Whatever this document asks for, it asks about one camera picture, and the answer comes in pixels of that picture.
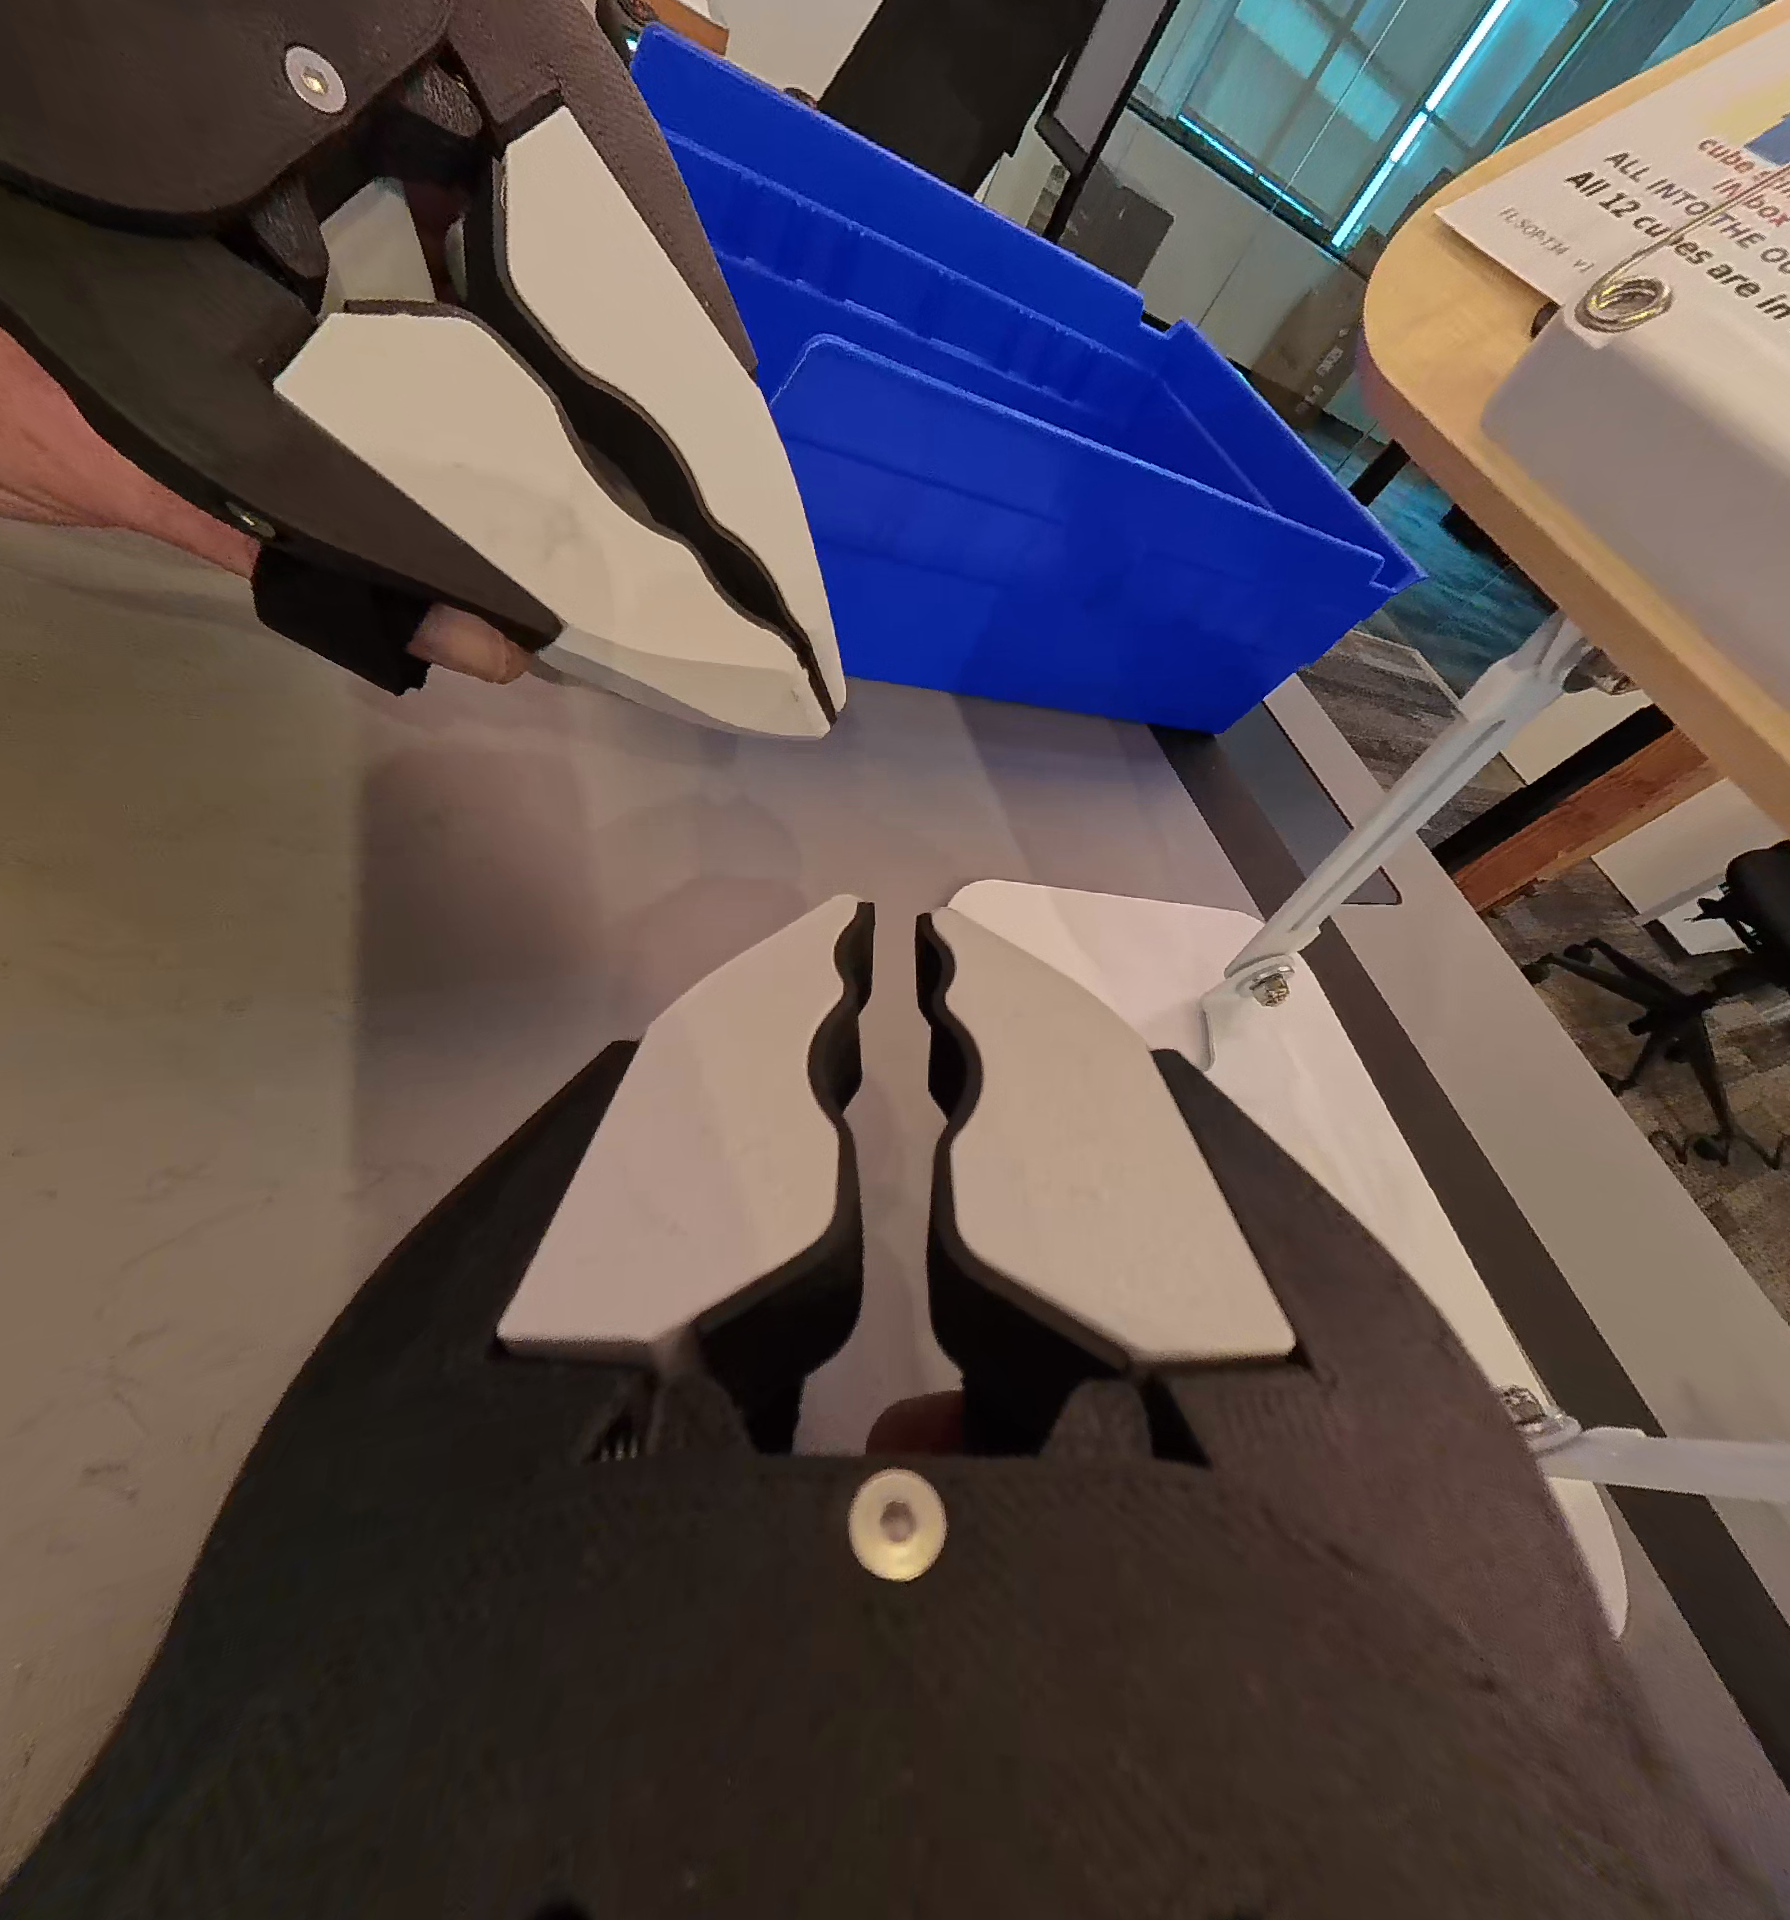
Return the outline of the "printed instruction sheet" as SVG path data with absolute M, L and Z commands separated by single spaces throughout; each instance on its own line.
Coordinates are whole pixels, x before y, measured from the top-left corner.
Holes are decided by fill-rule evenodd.
M 1623 268 L 1790 358 L 1790 14 L 1438 219 L 1558 307 Z

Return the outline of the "black office chair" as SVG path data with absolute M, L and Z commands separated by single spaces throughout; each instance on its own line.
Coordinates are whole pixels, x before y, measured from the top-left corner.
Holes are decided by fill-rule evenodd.
M 1790 1168 L 1790 1133 L 1772 1145 L 1746 1133 L 1723 1086 L 1709 1015 L 1758 990 L 1780 993 L 1790 1003 L 1790 841 L 1737 855 L 1720 891 L 1696 902 L 1695 916 L 1722 923 L 1743 944 L 1740 959 L 1696 990 L 1679 987 L 1601 936 L 1531 959 L 1524 966 L 1524 977 L 1539 986 L 1553 974 L 1566 974 L 1636 1009 L 1626 1031 L 1641 1045 L 1626 1072 L 1602 1074 L 1611 1093 L 1630 1093 L 1660 1062 L 1685 1067 L 1692 1074 L 1714 1127 L 1685 1137 L 1651 1133 L 1657 1150 L 1676 1165 L 1701 1161 L 1726 1168 L 1737 1155 L 1746 1155 L 1772 1172 L 1783 1172 Z

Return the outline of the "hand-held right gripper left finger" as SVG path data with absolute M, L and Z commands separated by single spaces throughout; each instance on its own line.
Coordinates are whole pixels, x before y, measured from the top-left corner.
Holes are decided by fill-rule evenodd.
M 508 1358 L 715 1380 L 758 1452 L 792 1452 L 863 1295 L 848 1108 L 874 931 L 831 897 L 647 1027 L 496 1325 Z

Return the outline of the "person's left hand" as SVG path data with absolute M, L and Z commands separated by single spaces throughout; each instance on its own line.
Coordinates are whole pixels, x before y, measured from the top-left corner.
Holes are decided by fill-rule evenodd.
M 241 581 L 260 550 L 114 447 L 1 326 L 0 519 L 149 541 Z

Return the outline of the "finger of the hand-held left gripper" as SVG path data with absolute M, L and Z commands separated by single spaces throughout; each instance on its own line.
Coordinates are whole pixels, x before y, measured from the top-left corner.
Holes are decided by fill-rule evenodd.
M 461 247 L 469 310 L 568 436 L 524 538 L 567 672 L 721 728 L 831 728 L 848 687 L 775 421 L 568 108 L 500 151 Z
M 567 444 L 568 436 L 542 382 L 469 306 L 346 306 L 319 319 L 274 389 L 392 491 L 492 564 L 504 581 L 546 607 L 554 623 L 537 653 L 546 679 L 595 684 L 714 723 L 651 706 L 584 671 L 567 672 L 556 648 L 562 621 L 546 590 L 524 581 L 524 538 L 542 529 L 551 501 L 546 438 L 559 428 L 559 441 Z M 821 739 L 831 728 L 723 730 Z

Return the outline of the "black framed board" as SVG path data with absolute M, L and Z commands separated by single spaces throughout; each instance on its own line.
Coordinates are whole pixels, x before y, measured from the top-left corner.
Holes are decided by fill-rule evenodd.
M 1036 132 L 1063 169 L 1061 205 L 1078 199 L 1096 168 L 1108 135 L 1178 8 L 1179 3 L 1102 3 L 1072 57 L 1058 71 Z

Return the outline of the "white box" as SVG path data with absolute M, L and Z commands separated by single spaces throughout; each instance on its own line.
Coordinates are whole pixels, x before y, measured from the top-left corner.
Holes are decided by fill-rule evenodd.
M 1618 268 L 1557 307 L 1482 425 L 1790 713 L 1790 358 Z

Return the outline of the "raised wooden shelf board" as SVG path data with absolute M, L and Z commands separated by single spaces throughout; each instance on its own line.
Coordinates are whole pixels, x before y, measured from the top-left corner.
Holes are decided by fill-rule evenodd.
M 1363 306 L 1363 398 L 1411 459 L 1790 838 L 1790 713 L 1495 445 L 1482 412 L 1557 315 L 1438 219 L 1444 205 L 1583 132 L 1790 14 L 1768 5 L 1524 135 L 1436 191 L 1387 244 Z

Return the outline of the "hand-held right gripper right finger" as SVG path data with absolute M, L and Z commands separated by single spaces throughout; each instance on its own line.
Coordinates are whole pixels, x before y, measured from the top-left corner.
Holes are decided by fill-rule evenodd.
M 1075 1395 L 1277 1369 L 1297 1334 L 1178 1098 L 1200 1080 L 966 911 L 917 918 L 941 1114 L 929 1329 L 971 1452 L 1043 1452 Z

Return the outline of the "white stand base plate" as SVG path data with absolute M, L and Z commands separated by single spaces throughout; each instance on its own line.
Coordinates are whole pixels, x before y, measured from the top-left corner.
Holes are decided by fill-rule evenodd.
M 1331 1009 L 1319 1005 L 1317 1033 L 1269 1012 L 1195 1067 L 1194 1015 L 1166 999 L 1189 959 L 1222 956 L 1212 936 L 1252 922 L 1139 899 L 1134 934 L 1111 934 L 1103 896 L 1029 897 L 981 882 L 953 908 L 1195 1068 L 1178 1098 L 1297 1334 L 1286 1366 L 1160 1384 L 1146 1427 L 1131 1395 L 1134 1453 L 1174 1490 L 1240 1499 L 1338 1548 L 1539 1672 L 1611 1644 L 1626 1571 L 1606 1505 L 1557 1492 L 1512 1425 L 1500 1388 L 1540 1380 Z

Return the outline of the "white metal bracket leg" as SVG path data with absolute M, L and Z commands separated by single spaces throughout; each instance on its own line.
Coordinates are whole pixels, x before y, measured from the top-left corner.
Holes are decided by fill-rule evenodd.
M 1387 788 L 1376 812 L 1306 876 L 1265 923 L 1225 964 L 1202 997 L 1202 1065 L 1214 1067 L 1222 1043 L 1282 1006 L 1293 993 L 1295 961 L 1338 908 L 1417 835 L 1469 780 L 1539 713 L 1566 693 L 1626 693 L 1630 679 L 1562 614 L 1550 616 L 1508 661 L 1489 666 L 1458 701 L 1450 725 Z
M 1519 1384 L 1500 1388 L 1500 1401 L 1550 1479 L 1790 1507 L 1790 1444 L 1581 1427 Z

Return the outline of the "blue plastic bin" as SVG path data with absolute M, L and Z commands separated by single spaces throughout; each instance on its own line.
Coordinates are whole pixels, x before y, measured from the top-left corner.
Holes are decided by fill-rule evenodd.
M 663 26 L 850 680 L 1222 733 L 1422 580 L 1192 324 Z

